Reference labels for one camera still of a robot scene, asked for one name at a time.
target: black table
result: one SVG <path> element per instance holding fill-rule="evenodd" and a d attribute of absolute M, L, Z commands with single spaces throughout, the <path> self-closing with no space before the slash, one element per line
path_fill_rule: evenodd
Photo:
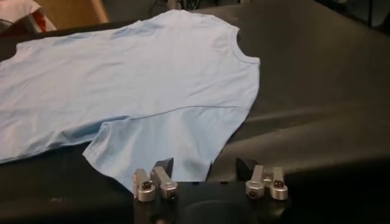
<path fill-rule="evenodd" d="M 240 27 L 240 48 L 261 58 L 257 100 L 208 180 L 234 180 L 234 159 L 254 158 L 285 169 L 286 222 L 390 221 L 390 39 L 310 0 L 199 12 Z M 22 41 L 129 23 L 3 39 L 0 60 Z M 0 165 L 0 220 L 131 223 L 132 195 L 87 163 L 86 146 Z"/>

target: metal clamp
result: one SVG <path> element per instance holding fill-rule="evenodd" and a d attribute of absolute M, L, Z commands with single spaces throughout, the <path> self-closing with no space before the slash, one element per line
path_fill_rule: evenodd
<path fill-rule="evenodd" d="M 269 194 L 274 200 L 288 199 L 288 188 L 281 167 L 273 167 L 272 173 L 265 175 L 263 166 L 255 166 L 252 178 L 245 183 L 246 194 L 250 199 L 259 199 L 264 196 L 265 188 L 269 189 Z"/>
<path fill-rule="evenodd" d="M 161 166 L 154 167 L 151 171 L 151 179 L 160 188 L 161 196 L 167 200 L 173 200 L 177 196 L 177 183 L 172 181 Z"/>
<path fill-rule="evenodd" d="M 245 183 L 245 192 L 250 199 L 264 196 L 263 166 L 255 166 L 252 178 Z"/>
<path fill-rule="evenodd" d="M 134 198 L 142 202 L 153 201 L 155 198 L 155 186 L 144 169 L 137 169 L 133 175 Z"/>
<path fill-rule="evenodd" d="M 281 167 L 274 167 L 274 180 L 269 187 L 271 197 L 275 200 L 287 200 L 288 188 L 283 177 Z"/>

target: bolt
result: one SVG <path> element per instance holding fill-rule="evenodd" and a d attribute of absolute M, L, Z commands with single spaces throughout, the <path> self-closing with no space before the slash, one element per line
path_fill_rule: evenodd
<path fill-rule="evenodd" d="M 285 184 L 284 184 L 283 181 L 281 181 L 281 180 L 275 180 L 275 181 L 274 181 L 274 187 L 276 187 L 276 188 L 282 188 L 282 187 L 284 187 L 284 186 L 285 186 Z"/>
<path fill-rule="evenodd" d="M 173 200 L 176 198 L 176 193 L 174 191 L 168 191 L 167 193 L 168 200 Z"/>
<path fill-rule="evenodd" d="M 248 196 L 249 196 L 250 199 L 255 199 L 255 198 L 257 198 L 257 194 L 256 194 L 255 191 L 250 191 Z"/>
<path fill-rule="evenodd" d="M 153 181 L 145 181 L 141 184 L 142 190 L 149 190 L 152 188 Z"/>

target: t-shirt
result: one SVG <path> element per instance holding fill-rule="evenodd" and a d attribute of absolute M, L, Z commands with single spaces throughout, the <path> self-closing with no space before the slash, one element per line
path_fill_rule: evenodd
<path fill-rule="evenodd" d="M 135 169 L 167 158 L 173 180 L 204 181 L 258 92 L 260 60 L 237 32 L 171 10 L 18 44 L 0 64 L 0 163 L 91 141 L 84 157 L 129 190 Z"/>

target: wooden surface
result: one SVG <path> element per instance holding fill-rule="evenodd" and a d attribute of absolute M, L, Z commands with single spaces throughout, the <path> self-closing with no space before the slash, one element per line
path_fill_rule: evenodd
<path fill-rule="evenodd" d="M 58 29 L 90 26 L 100 20 L 91 0 L 35 0 Z"/>
<path fill-rule="evenodd" d="M 108 23 L 109 19 L 102 0 L 91 0 L 97 18 L 101 23 Z"/>

